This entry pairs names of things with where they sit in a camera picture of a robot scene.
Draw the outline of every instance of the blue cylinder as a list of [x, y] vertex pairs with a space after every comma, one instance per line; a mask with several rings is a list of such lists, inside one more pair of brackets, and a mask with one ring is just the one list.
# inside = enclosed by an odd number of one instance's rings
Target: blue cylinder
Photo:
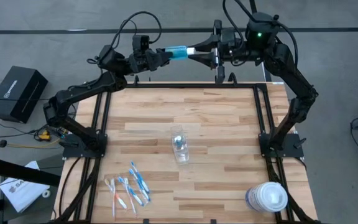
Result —
[[173, 56], [170, 58], [172, 60], [187, 58], [187, 47], [186, 46], [167, 47], [167, 48], [165, 48], [165, 52], [173, 53]]

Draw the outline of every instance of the black box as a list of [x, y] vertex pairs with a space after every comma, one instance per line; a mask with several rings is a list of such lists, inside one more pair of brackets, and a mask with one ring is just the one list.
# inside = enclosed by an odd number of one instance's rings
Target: black box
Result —
[[12, 66], [0, 84], [0, 118], [26, 123], [47, 83], [35, 69]]

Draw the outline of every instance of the white paper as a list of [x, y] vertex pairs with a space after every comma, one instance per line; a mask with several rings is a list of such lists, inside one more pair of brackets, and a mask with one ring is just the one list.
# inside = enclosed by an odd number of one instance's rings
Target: white paper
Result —
[[[39, 169], [36, 161], [29, 162], [26, 167], [31, 169]], [[36, 184], [28, 181], [17, 180], [15, 178], [8, 178], [0, 184], [0, 189], [11, 202], [17, 212], [23, 212], [31, 205], [42, 192], [49, 189], [49, 185]]]

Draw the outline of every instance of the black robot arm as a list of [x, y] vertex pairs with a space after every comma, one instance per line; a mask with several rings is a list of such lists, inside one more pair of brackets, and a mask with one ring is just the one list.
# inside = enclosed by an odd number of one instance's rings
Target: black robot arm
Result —
[[277, 128], [271, 131], [268, 142], [269, 149], [283, 149], [285, 136], [296, 123], [306, 119], [313, 105], [317, 91], [295, 67], [290, 49], [285, 44], [276, 44], [272, 55], [265, 57], [265, 68], [291, 88], [296, 97], [291, 100], [287, 115]]
[[73, 103], [103, 93], [123, 90], [127, 86], [126, 75], [154, 71], [158, 67], [169, 63], [171, 52], [149, 49], [149, 37], [135, 35], [132, 39], [133, 54], [125, 58], [110, 45], [105, 45], [95, 63], [100, 69], [105, 69], [99, 78], [69, 87], [59, 91], [48, 103], [44, 104], [44, 114], [49, 126], [63, 127], [73, 134], [69, 134], [60, 142], [65, 147], [64, 157], [99, 157], [103, 156], [103, 145], [106, 136], [101, 136], [94, 128], [84, 127], [68, 116], [68, 109]]
[[242, 65], [245, 62], [255, 62], [255, 65], [258, 66], [263, 62], [265, 68], [272, 75], [283, 79], [295, 93], [296, 98], [291, 100], [284, 120], [277, 128], [272, 127], [265, 144], [266, 148], [271, 151], [281, 151], [287, 133], [296, 123], [306, 119], [318, 93], [295, 66], [290, 48], [277, 38], [280, 28], [277, 21], [278, 16], [271, 17], [257, 12], [253, 18], [264, 22], [251, 20], [245, 34], [247, 40], [242, 44], [241, 39], [236, 38], [234, 29], [223, 29], [222, 22], [216, 20], [211, 37], [202, 43], [191, 46], [197, 51], [205, 53], [189, 55], [189, 58], [211, 69], [216, 68], [216, 83], [222, 83], [225, 79], [224, 62], [230, 62], [234, 66]]

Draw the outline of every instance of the yellow connector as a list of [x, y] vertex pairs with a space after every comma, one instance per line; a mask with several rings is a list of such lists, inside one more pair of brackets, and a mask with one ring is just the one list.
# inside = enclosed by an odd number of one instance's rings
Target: yellow connector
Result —
[[39, 141], [50, 141], [52, 137], [49, 134], [49, 131], [45, 130], [42, 134], [38, 135]]

